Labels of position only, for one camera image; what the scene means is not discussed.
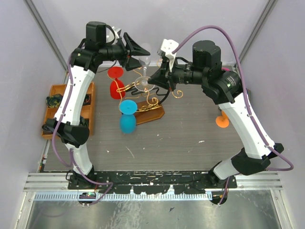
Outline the striped cloth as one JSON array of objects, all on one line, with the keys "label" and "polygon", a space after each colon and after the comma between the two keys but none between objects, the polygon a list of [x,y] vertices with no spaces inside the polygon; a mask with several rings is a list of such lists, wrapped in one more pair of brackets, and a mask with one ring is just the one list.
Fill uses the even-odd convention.
[{"label": "striped cloth", "polygon": [[248,99],[250,100],[251,99],[251,91],[247,88],[246,88],[246,94],[247,94]]}]

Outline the aluminium frame rail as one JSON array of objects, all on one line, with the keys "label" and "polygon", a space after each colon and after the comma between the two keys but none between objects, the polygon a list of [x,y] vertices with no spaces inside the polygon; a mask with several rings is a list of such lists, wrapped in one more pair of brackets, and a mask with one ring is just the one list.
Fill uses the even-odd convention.
[{"label": "aluminium frame rail", "polygon": [[24,191],[34,200],[78,201],[226,201],[229,191],[283,190],[277,172],[232,176],[216,185],[209,184],[205,171],[104,171],[97,172],[97,182],[87,187],[74,184],[71,172],[31,173]]}]

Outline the blue wine glass front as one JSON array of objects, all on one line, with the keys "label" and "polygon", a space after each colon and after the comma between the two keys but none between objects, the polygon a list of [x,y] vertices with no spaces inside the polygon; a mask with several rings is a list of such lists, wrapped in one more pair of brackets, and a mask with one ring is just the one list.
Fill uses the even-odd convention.
[{"label": "blue wine glass front", "polygon": [[133,100],[124,100],[119,106],[121,112],[120,130],[125,134],[130,134],[136,129],[135,113],[137,111],[137,104]]}]

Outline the patterned rolled cloth left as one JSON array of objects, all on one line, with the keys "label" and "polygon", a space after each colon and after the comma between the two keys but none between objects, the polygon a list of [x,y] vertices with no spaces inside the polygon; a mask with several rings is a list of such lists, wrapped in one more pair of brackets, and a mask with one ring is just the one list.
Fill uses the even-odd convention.
[{"label": "patterned rolled cloth left", "polygon": [[61,94],[55,94],[46,97],[46,104],[49,108],[58,108],[61,104],[63,96]]}]

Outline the black coiled item in tray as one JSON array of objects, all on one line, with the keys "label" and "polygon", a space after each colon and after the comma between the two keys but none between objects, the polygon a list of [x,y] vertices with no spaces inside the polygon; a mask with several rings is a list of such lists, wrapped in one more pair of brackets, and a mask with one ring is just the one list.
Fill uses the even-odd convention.
[{"label": "black coiled item in tray", "polygon": [[52,126],[48,126],[46,124],[43,124],[41,127],[42,127],[42,133],[44,135],[51,135],[51,134],[53,134],[54,128]]}]

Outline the clear wine glass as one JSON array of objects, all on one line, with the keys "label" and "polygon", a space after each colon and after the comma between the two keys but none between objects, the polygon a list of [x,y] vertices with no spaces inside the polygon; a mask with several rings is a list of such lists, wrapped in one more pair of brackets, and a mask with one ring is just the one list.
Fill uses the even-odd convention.
[{"label": "clear wine glass", "polygon": [[155,87],[155,85],[148,83],[150,77],[147,75],[147,68],[151,63],[150,54],[147,56],[140,56],[139,62],[142,65],[142,73],[141,76],[135,80],[134,86],[140,92],[149,92]]}]

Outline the wooden compartment tray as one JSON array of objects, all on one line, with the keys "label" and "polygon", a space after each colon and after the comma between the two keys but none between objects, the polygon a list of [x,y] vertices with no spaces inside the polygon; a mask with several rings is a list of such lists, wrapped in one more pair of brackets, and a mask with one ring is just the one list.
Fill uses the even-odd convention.
[{"label": "wooden compartment tray", "polygon": [[[55,94],[60,94],[60,95],[64,95],[66,89],[66,84],[58,84],[58,85],[52,85],[51,86],[51,90],[49,93],[49,96],[53,96]],[[78,106],[77,108],[72,109],[71,108],[71,103],[76,101],[76,99],[73,98],[73,95],[71,96],[71,98],[69,99],[69,103],[68,106],[65,110],[65,114],[71,116],[75,119],[76,114],[79,113],[79,115],[81,117],[83,117],[85,119],[85,121],[87,121],[86,123],[88,124],[88,129],[89,129],[89,136],[92,136],[94,134],[94,117],[95,117],[95,104],[96,104],[96,87],[94,82],[91,82],[87,92],[85,93],[86,95],[89,95],[90,99],[88,99],[88,103],[86,103],[85,105],[83,105],[81,108],[80,106]],[[53,119],[56,112],[57,112],[58,108],[54,107],[48,107],[46,108],[46,112],[45,112],[45,117],[44,117],[44,121],[43,121],[43,125],[46,123],[47,119]],[[52,133],[46,132],[44,130],[42,130],[41,136],[44,139],[47,140],[51,140],[52,139]]]}]

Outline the dark rolled cloth in tray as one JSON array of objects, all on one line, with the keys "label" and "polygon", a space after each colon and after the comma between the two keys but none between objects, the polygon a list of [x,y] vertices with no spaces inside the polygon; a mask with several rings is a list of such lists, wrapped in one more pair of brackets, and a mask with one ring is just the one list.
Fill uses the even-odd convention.
[{"label": "dark rolled cloth in tray", "polygon": [[90,105],[92,100],[91,94],[86,94],[84,98],[83,105]]}]

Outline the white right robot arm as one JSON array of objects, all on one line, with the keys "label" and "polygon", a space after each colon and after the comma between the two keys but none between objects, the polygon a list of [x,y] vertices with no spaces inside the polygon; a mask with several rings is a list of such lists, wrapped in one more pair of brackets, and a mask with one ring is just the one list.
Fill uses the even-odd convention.
[{"label": "white right robot arm", "polygon": [[219,188],[228,177],[252,175],[267,169],[270,160],[276,153],[282,153],[284,147],[271,140],[264,129],[257,132],[256,127],[261,124],[252,108],[246,106],[249,101],[244,98],[240,76],[222,69],[220,47],[213,41],[198,41],[193,44],[192,62],[183,65],[178,64],[178,57],[172,53],[178,45],[174,40],[162,41],[158,52],[162,64],[148,83],[171,92],[178,83],[200,85],[203,93],[227,115],[243,143],[237,155],[209,170],[207,179],[211,186]]}]

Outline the dark rolled cloth front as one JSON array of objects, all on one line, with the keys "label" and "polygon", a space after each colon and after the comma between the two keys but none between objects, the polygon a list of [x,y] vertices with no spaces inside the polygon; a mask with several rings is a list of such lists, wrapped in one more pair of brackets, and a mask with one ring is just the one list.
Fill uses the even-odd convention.
[{"label": "dark rolled cloth front", "polygon": [[79,125],[85,126],[85,127],[89,128],[89,121],[90,120],[88,118],[84,118],[84,117],[80,116],[80,123],[79,123]]}]

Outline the orange wine glass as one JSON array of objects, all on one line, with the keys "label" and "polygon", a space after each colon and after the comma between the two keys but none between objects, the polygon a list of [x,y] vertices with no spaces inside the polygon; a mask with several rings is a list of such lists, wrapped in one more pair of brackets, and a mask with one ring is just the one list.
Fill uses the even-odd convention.
[{"label": "orange wine glass", "polygon": [[230,124],[229,118],[223,110],[221,111],[221,115],[216,117],[215,122],[220,128],[227,128]]}]

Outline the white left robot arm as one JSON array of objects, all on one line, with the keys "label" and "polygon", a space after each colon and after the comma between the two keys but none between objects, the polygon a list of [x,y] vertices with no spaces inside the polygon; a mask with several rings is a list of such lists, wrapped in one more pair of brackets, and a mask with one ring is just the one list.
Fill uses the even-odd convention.
[{"label": "white left robot arm", "polygon": [[59,137],[69,151],[71,161],[63,163],[72,168],[69,182],[84,189],[98,184],[86,146],[90,130],[80,125],[87,90],[104,61],[118,61],[121,67],[130,71],[141,66],[137,56],[150,55],[128,33],[120,36],[120,32],[104,22],[86,24],[85,38],[68,59],[69,79],[60,106],[55,116],[45,123],[52,131],[52,140]]}]

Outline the gold wire wine glass rack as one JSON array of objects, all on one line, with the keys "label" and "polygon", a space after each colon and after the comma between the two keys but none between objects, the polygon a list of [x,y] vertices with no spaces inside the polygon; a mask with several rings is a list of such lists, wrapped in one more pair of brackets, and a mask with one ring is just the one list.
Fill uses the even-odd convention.
[{"label": "gold wire wine glass rack", "polygon": [[[139,73],[137,70],[133,71],[141,76],[141,73]],[[123,100],[128,99],[134,101],[135,99],[144,98],[143,101],[136,103],[137,111],[134,115],[136,118],[137,125],[161,119],[165,114],[164,108],[162,107],[162,103],[167,99],[169,94],[173,94],[173,92],[168,90],[165,93],[160,93],[160,88],[157,86],[155,86],[149,92],[140,92],[135,88],[134,82],[128,85],[124,85],[123,90],[125,91],[125,97],[123,97],[119,101],[122,102]]]}]

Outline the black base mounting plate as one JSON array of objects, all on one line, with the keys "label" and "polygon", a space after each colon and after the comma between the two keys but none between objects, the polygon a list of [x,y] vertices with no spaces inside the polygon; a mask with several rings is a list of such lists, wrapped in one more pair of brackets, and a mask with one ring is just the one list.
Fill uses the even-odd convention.
[{"label": "black base mounting plate", "polygon": [[69,190],[95,189],[107,194],[165,194],[171,187],[176,195],[204,194],[209,188],[237,188],[235,177],[230,177],[228,182],[221,180],[213,184],[204,171],[96,171],[89,178],[98,184],[71,170],[65,176]]}]

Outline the red wine glass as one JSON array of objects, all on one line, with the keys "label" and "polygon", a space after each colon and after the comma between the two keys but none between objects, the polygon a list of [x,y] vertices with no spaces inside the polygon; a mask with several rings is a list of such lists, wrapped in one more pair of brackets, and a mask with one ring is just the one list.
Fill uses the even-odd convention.
[{"label": "red wine glass", "polygon": [[112,80],[110,84],[110,96],[113,99],[120,100],[125,97],[123,82],[119,79],[123,76],[124,70],[121,67],[114,66],[107,72],[109,78]]}]

